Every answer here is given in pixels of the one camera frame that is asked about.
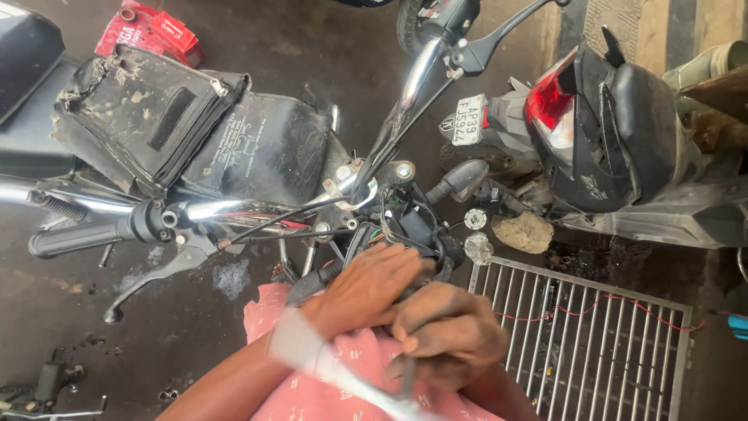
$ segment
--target license plate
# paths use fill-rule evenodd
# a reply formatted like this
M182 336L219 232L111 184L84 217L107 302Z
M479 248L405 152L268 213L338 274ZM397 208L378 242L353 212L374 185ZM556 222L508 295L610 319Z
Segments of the license plate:
M453 145L475 145L480 140L483 94L465 98L457 103Z

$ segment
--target motorcycle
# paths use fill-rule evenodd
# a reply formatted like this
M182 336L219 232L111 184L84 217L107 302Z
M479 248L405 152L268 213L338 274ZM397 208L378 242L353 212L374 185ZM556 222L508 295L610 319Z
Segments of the motorcycle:
M279 242L292 295L301 299L382 241L418 249L434 261L433 279L448 281L465 251L433 205L477 194L488 164L460 163L424 192L415 165L393 158L441 94L462 76L480 75L503 37L552 1L536 0L472 43L465 35L479 0L434 4L437 13L421 26L423 51L366 159L341 145L336 106L254 93L249 75L192 70L126 43L78 66L65 57L52 22L0 1L7 27L0 34L0 199L59 215L29 241L39 258L106 247L105 262L119 242L176 243L173 261L113 302L104 317L110 324L150 282L253 241ZM451 57L447 81L417 108L442 55ZM88 214L117 217L86 222ZM55 229L67 219L79 224ZM301 277L286 255L292 238L308 241ZM338 261L313 270L320 244Z
M476 208L500 220L529 215L551 232L705 249L748 245L744 150L703 152L686 123L705 106L625 62L615 35L602 31L604 57L582 44L532 85L511 78L500 97L460 100L440 125L442 166L487 160L492 179ZM550 237L522 229L544 244L535 252L546 249Z

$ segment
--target blue object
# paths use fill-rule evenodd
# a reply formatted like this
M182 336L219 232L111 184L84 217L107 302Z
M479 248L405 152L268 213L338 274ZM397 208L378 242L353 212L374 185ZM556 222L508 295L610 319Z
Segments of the blue object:
M748 318L730 315L727 319L727 324L730 325L732 333L736 338L748 341Z

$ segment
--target patterned fabric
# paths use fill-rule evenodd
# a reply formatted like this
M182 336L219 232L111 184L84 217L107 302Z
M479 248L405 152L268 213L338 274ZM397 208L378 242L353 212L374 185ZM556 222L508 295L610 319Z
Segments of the patterned fabric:
M278 322L289 286L260 286L260 301L251 301L244 308L247 342L269 332ZM335 338L337 360L346 364L362 378L391 393L400 388L399 379L386 381L384 369L400 352L400 343L382 328L361 329ZM458 393L446 392L417 381L414 397L427 410L447 420L502 421L500 418ZM252 416L258 421L391 420L384 411L345 390L338 390L302 372L294 372L265 400Z

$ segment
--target concrete floor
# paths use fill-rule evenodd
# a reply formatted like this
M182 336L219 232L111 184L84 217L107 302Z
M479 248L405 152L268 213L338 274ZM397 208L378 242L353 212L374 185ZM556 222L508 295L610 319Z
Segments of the concrete floor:
M82 60L92 54L120 0L19 3L57 23L69 53ZM360 153L368 151L410 65L395 38L396 2L374 10L329 0L144 3L167 10L198 34L208 57L205 68L248 72L255 91L293 97L300 97L309 82L319 99L340 106L343 144ZM486 33L525 3L484 1L471 36ZM416 163L422 186L433 186L442 176L437 124L459 98L480 91L495 96L506 90L509 75L534 80L541 74L548 61L542 41L544 19L534 16L510 34L486 74L458 82L414 128L402 156ZM448 221L461 220L464 211L454 203L439 210ZM268 281L272 264L278 261L273 243L248 248L241 256L219 256L199 270L151 285L126 304L125 320L112 327L102 315L117 290L132 277L168 261L174 249L122 244L104 269L97 266L100 250L41 261L28 254L26 241L45 215L10 205L0 205L0 214L0 231L6 237L0 244L0 318L6 320L0 331L0 384L35 381L52 349L64 347L65 357L83 363L88 377L79 393L64 393L59 408L93 408L106 394L110 397L106 420L154 419L168 404L158 399L161 391L171 387L182 392L242 346L242 308L256 298L257 285ZM301 244L291 242L289 247L300 264ZM653 256L669 256L665 257L670 259L668 265L690 258L681 272L693 278L688 287L692 294L687 294L692 297L703 285L705 254L689 252L665 249ZM663 275L663 267L645 269L647 279L664 276L670 284L678 280L673 274ZM729 376L741 378L737 372L744 374L742 378L748 375L748 343L731 339L723 325L705 331L703 337L701 341L697 336L695 368L687 378L684 401L691 411L682 411L682 419L711 419L718 413L738 419L742 413L737 405L748 398L746 388L720 385ZM694 375L696 368L707 374Z

